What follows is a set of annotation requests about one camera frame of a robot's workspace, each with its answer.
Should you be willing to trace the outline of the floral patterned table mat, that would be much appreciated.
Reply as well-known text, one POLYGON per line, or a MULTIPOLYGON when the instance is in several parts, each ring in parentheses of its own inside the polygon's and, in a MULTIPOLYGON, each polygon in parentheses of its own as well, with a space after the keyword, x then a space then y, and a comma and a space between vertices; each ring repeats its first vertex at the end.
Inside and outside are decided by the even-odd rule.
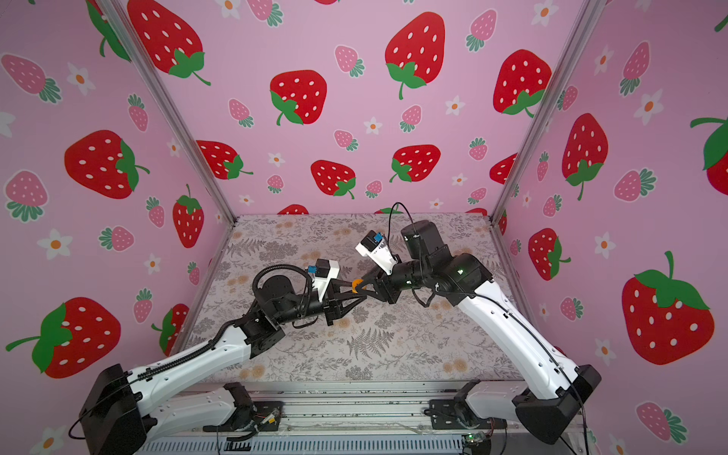
MULTIPOLYGON (((362 277, 372 262, 356 252, 370 231, 387 234, 392 251, 408 257, 401 231, 407 214, 250 215, 240 218, 223 247, 212 286, 189 326, 187 346, 213 337, 248 311, 254 276, 269 265, 339 263, 339 276, 362 277)), ((252 360, 213 376, 241 381, 517 380, 519 371, 476 322, 445 299, 422 307, 428 290, 404 292, 397 303, 369 299, 333 324, 286 327, 284 338, 252 360)))

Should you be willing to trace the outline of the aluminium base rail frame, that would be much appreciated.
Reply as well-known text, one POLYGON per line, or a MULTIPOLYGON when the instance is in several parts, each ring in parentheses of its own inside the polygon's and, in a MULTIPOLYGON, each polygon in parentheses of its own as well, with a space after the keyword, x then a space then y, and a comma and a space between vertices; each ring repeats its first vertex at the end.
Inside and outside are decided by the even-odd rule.
POLYGON ((212 430, 232 410, 220 384, 191 387, 154 415, 140 454, 597 454, 581 415, 555 445, 508 408, 521 381, 248 383, 256 411, 240 430, 212 430))

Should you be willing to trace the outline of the orange paint jar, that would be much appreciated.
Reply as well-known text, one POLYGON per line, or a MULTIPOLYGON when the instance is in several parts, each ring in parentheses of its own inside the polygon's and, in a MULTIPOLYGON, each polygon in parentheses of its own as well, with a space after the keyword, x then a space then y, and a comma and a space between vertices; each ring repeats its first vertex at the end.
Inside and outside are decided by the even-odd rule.
POLYGON ((366 284, 364 284, 363 279, 356 279, 352 281, 352 292, 355 294, 362 293, 365 290, 366 284))

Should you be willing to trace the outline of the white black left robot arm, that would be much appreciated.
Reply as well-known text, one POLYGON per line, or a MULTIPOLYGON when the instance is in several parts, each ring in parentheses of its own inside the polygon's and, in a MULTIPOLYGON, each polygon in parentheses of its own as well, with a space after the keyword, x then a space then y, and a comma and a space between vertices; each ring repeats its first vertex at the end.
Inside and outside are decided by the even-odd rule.
POLYGON ((346 282, 335 261, 303 269, 271 265, 252 281, 254 301, 241 318, 228 320, 208 341, 156 363, 102 371, 83 404, 77 426, 92 454, 135 454, 159 437, 200 428, 246 441, 274 428, 282 403, 255 403, 246 387, 231 382, 206 394, 182 391, 229 366, 252 360, 284 338, 284 326, 305 328, 324 316, 333 323, 377 295, 375 271, 346 282))

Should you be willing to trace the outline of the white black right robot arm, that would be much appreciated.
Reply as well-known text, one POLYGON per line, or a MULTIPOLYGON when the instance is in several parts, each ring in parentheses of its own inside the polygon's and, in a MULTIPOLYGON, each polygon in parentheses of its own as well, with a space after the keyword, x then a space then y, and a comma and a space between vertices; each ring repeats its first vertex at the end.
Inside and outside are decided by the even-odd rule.
POLYGON ((420 288, 443 297, 476 322, 517 367, 524 382, 511 389, 473 380, 455 395, 451 418, 467 427, 487 419, 518 421, 540 442, 553 445, 601 381, 591 365, 576 365, 523 318, 492 273, 473 255, 452 255, 434 223, 422 220, 401 231, 411 259, 403 262, 387 239, 370 231, 356 250, 375 268, 356 285, 373 286, 379 301, 394 304, 420 288))

